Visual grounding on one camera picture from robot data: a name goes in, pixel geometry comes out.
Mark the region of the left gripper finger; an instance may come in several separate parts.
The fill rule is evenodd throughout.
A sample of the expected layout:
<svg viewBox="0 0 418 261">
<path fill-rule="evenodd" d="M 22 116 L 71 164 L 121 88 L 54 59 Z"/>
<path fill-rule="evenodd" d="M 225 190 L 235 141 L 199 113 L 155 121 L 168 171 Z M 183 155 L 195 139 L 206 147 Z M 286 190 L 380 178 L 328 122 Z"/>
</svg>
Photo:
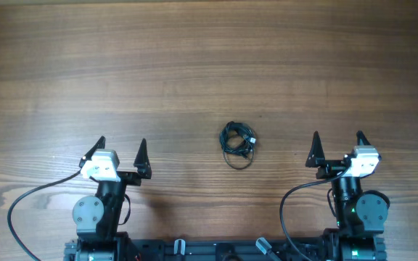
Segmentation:
<svg viewBox="0 0 418 261">
<path fill-rule="evenodd" d="M 134 160 L 134 167 L 141 178 L 152 177 L 152 168 L 147 153 L 147 140 L 145 138 L 143 138 L 140 143 L 139 150 Z"/>
<path fill-rule="evenodd" d="M 91 160 L 94 152 L 98 149 L 104 149 L 105 148 L 105 142 L 106 142 L 106 138 L 104 136 L 101 136 L 98 141 L 95 143 L 95 145 L 93 145 L 90 150 L 87 151 L 87 153 L 85 153 L 82 158 L 80 159 L 79 162 L 79 167 L 83 167 L 85 165 L 85 163 L 89 160 Z"/>
</svg>

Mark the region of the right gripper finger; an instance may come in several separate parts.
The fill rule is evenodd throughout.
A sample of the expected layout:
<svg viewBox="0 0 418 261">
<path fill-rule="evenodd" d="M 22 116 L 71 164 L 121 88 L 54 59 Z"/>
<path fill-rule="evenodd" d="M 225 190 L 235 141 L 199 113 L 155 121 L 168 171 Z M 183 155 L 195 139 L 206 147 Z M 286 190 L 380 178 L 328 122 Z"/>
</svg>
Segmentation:
<svg viewBox="0 0 418 261">
<path fill-rule="evenodd" d="M 306 159 L 306 167 L 324 167 L 326 165 L 326 160 L 324 156 L 324 150 L 321 144 L 321 139 L 319 132 L 315 131 L 313 133 L 313 140 L 311 144 L 311 149 Z"/>
<path fill-rule="evenodd" d="M 358 146 L 370 146 L 371 145 L 362 130 L 359 130 L 356 133 L 356 138 L 357 138 Z"/>
</svg>

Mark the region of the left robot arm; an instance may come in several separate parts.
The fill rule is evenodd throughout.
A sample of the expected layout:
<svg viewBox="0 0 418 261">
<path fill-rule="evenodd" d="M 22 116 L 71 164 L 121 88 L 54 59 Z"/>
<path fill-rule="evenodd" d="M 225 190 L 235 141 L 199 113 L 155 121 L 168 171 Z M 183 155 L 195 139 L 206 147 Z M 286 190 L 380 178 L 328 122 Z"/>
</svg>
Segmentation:
<svg viewBox="0 0 418 261">
<path fill-rule="evenodd" d="M 140 143 L 134 160 L 135 171 L 119 171 L 120 160 L 115 150 L 105 148 L 100 137 L 79 162 L 80 174 L 97 182 L 93 196 L 79 199 L 73 208 L 78 239 L 66 243 L 64 260 L 122 261 L 140 260 L 142 255 L 126 232 L 119 232 L 120 214 L 128 186 L 140 186 L 143 179 L 152 177 L 147 154 L 147 141 Z"/>
</svg>

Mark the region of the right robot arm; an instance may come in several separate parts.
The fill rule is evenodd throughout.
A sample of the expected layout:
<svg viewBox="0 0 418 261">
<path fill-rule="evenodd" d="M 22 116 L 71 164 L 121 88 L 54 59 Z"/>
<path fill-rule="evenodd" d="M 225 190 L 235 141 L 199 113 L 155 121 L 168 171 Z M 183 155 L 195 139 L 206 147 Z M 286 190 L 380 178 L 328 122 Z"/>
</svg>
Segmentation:
<svg viewBox="0 0 418 261">
<path fill-rule="evenodd" d="M 388 258 L 379 235 L 385 230 L 390 200 L 379 191 L 363 191 L 361 187 L 361 179 L 374 174 L 381 156 L 362 131 L 356 137 L 351 153 L 330 160 L 324 155 L 319 134 L 313 134 L 306 167 L 316 167 L 316 178 L 330 181 L 337 221 L 336 229 L 327 228 L 321 236 L 321 260 Z"/>
</svg>

